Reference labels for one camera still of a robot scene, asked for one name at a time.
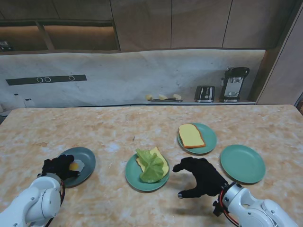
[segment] marble table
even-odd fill
[[[139,106],[17,109],[0,126],[0,212],[41,172],[43,161],[73,147],[96,156],[95,171],[83,184],[66,190],[53,227],[224,227],[212,214],[215,197],[178,199],[195,187],[186,171],[172,167],[186,153],[177,142],[179,125],[199,122],[216,133],[207,158],[229,181],[219,163],[222,150],[243,144],[264,159],[263,180],[248,185],[260,199],[272,199],[303,226],[303,117],[290,105]],[[136,148],[157,146],[171,167],[168,182],[139,193],[125,179],[125,165]]]

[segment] white backsplash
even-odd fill
[[[168,50],[112,54],[52,53],[0,56],[0,104],[4,111],[31,106],[120,105],[145,101],[146,94],[193,101],[198,85],[215,86],[228,67],[248,67],[245,100],[264,50]],[[5,79],[85,74],[87,81],[9,86]]]

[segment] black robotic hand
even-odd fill
[[[66,180],[70,177],[76,177],[80,175],[79,171],[70,170],[70,164],[75,160],[73,155],[60,155],[52,160],[45,160],[42,167],[42,174],[53,173],[60,177],[62,180]]]
[[[175,165],[172,171],[176,173],[183,169],[192,172],[197,186],[193,189],[179,192],[179,198],[195,198],[205,194],[216,196],[221,192],[224,185],[227,184],[227,181],[205,158],[183,158],[181,163]]]

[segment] wooden panel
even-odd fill
[[[233,0],[224,48],[275,47],[295,0]]]
[[[301,11],[258,100],[258,104],[294,105],[302,94],[302,27],[303,13]]]
[[[0,27],[0,37],[10,42],[14,51],[47,50],[37,26]]]
[[[53,46],[51,38],[49,37],[48,33],[45,31],[44,26],[41,25],[37,21],[36,21],[36,25],[37,25],[37,28],[39,29],[39,31],[40,31],[43,39],[44,39],[44,42],[45,42],[45,44],[47,46],[47,49],[50,50],[50,51],[53,51],[55,48]]]
[[[0,11],[7,20],[59,18],[51,0],[0,0]]]
[[[111,0],[122,51],[170,48],[171,0]]]
[[[173,0],[171,47],[222,47],[232,0]]]
[[[299,12],[302,9],[302,2],[303,0],[298,0],[295,3],[294,9],[292,10],[292,13],[288,19],[288,22],[282,32],[282,35],[280,36],[280,39],[277,43],[277,46],[275,48],[266,50],[264,54],[264,58],[262,60],[262,63],[259,67],[258,73],[256,75],[256,78],[253,82],[253,85],[250,90],[250,94],[248,96],[248,100],[256,102],[258,97],[260,96],[263,87],[265,86],[268,76],[270,75],[271,70],[273,69],[276,60],[280,56],[281,49],[284,47],[286,40],[288,39],[290,35],[290,31],[292,30],[298,16]]]
[[[53,0],[61,19],[112,20],[109,0]]]
[[[45,26],[55,49],[117,50],[113,27]]]

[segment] empty plate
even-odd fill
[[[84,163],[80,176],[71,177],[64,180],[66,188],[72,188],[85,181],[94,171],[96,166],[96,158],[94,153],[87,148],[77,147],[64,151],[60,155],[73,155],[75,159],[81,160]]]
[[[161,188],[169,179],[169,171],[161,180],[155,183],[145,183],[140,179],[142,169],[136,161],[137,158],[137,155],[133,155],[126,164],[125,177],[129,184],[133,188],[143,192],[151,192]]]
[[[220,156],[223,169],[243,183],[256,183],[265,175],[265,163],[256,151],[244,145],[226,147]]]
[[[201,135],[203,137],[206,146],[203,148],[184,148],[178,133],[178,142],[180,146],[183,147],[185,150],[198,155],[206,154],[212,151],[217,144],[217,136],[215,132],[205,124],[200,124],[200,123],[191,123],[191,124],[197,126],[198,130],[201,132]]]

